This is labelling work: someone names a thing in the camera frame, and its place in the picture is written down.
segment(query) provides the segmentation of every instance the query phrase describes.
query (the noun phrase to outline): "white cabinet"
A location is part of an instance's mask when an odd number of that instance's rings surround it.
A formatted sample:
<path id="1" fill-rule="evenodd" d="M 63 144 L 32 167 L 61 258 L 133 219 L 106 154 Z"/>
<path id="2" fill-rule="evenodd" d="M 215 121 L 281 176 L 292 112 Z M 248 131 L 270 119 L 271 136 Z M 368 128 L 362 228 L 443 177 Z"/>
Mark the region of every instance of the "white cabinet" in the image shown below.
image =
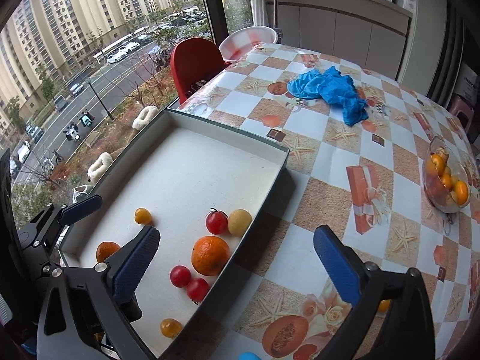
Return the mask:
<path id="1" fill-rule="evenodd" d="M 267 5 L 268 22 L 273 27 L 273 5 Z M 278 6 L 278 27 L 282 30 L 282 44 L 300 47 L 300 7 Z"/>
<path id="2" fill-rule="evenodd" d="M 333 55 L 365 67 L 372 24 L 337 13 Z"/>
<path id="3" fill-rule="evenodd" d="M 336 15 L 324 9 L 300 7 L 300 47 L 332 55 Z"/>
<path id="4" fill-rule="evenodd" d="M 395 80 L 404 45 L 404 36 L 374 24 L 365 67 Z"/>

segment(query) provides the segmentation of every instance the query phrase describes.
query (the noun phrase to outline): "checkered tablecloth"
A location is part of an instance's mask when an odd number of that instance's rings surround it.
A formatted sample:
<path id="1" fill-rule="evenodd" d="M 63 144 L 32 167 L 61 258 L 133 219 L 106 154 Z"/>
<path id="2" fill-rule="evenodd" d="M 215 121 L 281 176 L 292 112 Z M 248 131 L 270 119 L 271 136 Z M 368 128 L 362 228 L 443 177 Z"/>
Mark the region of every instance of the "checkered tablecloth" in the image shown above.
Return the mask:
<path id="1" fill-rule="evenodd" d="M 347 127 L 340 108 L 285 93 L 284 84 L 298 74 L 331 66 L 352 77 L 368 101 L 368 120 Z M 296 353 L 296 360 L 313 359 L 350 311 L 313 249 L 313 230 L 322 224 L 364 261 L 384 270 L 422 272 L 435 325 L 435 357 L 449 353 L 469 323 L 480 283 L 479 176 L 457 118 L 378 73 L 279 44 L 252 50 L 179 109 L 291 150 L 273 198 L 222 284 L 222 296 L 207 300 L 183 336 L 181 357 L 235 360 L 251 351 L 262 359 L 278 358 L 264 333 L 283 316 L 298 315 L 308 321 L 308 331 L 282 358 L 291 360 Z M 423 191 L 423 158 L 435 135 L 472 181 L 470 204 L 453 225 Z M 368 351 L 384 317 L 378 313 L 359 354 Z M 302 349 L 308 343 L 316 347 L 314 354 Z"/>

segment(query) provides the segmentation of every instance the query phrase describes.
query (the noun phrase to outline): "street lamp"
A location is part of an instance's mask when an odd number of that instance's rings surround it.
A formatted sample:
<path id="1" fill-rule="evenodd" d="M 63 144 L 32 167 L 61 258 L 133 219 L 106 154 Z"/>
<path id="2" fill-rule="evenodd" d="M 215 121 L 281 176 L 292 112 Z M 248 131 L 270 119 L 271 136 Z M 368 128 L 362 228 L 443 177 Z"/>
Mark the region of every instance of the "street lamp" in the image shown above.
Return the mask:
<path id="1" fill-rule="evenodd" d="M 107 110 L 107 107 L 105 107 L 105 104 L 102 102 L 102 99 L 100 99 L 100 96 L 98 95 L 98 93 L 95 92 L 95 89 L 93 89 L 93 86 L 92 86 L 92 82 L 91 82 L 91 80 L 90 80 L 90 77 L 87 77 L 86 82 L 87 82 L 87 84 L 90 85 L 90 87 L 92 88 L 93 93 L 95 93 L 95 96 L 97 97 L 97 99 L 98 99 L 98 101 L 100 102 L 100 104 L 102 104 L 102 107 L 105 108 L 105 111 L 106 111 L 107 115 L 110 117 L 110 119 L 115 120 L 115 118 L 112 116 L 112 114 L 110 113 L 110 111 Z"/>

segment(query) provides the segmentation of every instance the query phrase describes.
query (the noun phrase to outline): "red cherry tomato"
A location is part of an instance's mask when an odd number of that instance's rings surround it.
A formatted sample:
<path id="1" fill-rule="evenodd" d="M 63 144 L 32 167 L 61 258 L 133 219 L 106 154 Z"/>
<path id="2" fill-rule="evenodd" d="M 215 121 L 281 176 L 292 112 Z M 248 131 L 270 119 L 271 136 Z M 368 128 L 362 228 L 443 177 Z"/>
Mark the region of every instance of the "red cherry tomato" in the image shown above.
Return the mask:
<path id="1" fill-rule="evenodd" d="M 170 272 L 170 281 L 175 287 L 182 288 L 185 287 L 191 279 L 190 270 L 183 265 L 177 265 L 173 267 Z"/>
<path id="2" fill-rule="evenodd" d="M 218 235 L 222 234 L 229 225 L 227 214 L 223 211 L 218 211 L 215 208 L 211 209 L 205 220 L 205 224 L 210 233 Z"/>
<path id="3" fill-rule="evenodd" d="M 187 296 L 195 303 L 201 302 L 207 294 L 210 286 L 201 277 L 192 279 L 187 285 Z"/>

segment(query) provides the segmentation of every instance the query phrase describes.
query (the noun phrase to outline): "street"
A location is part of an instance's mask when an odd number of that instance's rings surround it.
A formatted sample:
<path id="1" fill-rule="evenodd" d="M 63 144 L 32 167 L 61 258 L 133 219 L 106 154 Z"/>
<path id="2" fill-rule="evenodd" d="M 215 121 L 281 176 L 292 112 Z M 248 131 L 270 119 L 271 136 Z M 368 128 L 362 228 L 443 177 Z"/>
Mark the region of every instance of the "street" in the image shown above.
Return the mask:
<path id="1" fill-rule="evenodd" d="M 109 111 L 113 110 L 124 99 L 125 95 L 130 94 L 136 88 L 136 83 L 140 85 L 143 80 L 151 77 L 154 65 L 149 58 L 145 58 L 145 55 L 153 46 L 154 43 L 148 44 L 138 51 L 132 52 L 123 61 L 104 66 L 93 74 L 91 77 L 92 86 Z M 36 156 L 30 153 L 25 162 L 26 166 L 22 167 L 14 183 L 37 182 L 37 180 L 34 180 L 36 177 L 28 173 L 28 168 L 38 168 L 36 157 L 40 159 L 43 156 L 49 157 L 55 163 L 54 149 L 65 161 L 74 153 L 80 143 L 66 140 L 63 131 L 66 126 L 74 122 L 78 125 L 81 142 L 87 137 L 92 128 L 83 127 L 79 121 L 82 111 L 88 109 L 90 114 L 94 116 L 93 127 L 107 115 L 90 86 L 87 83 L 83 83 L 83 85 L 85 90 L 77 97 L 71 98 L 69 105 L 45 131 L 38 143 L 32 145 L 32 151 L 35 152 Z"/>

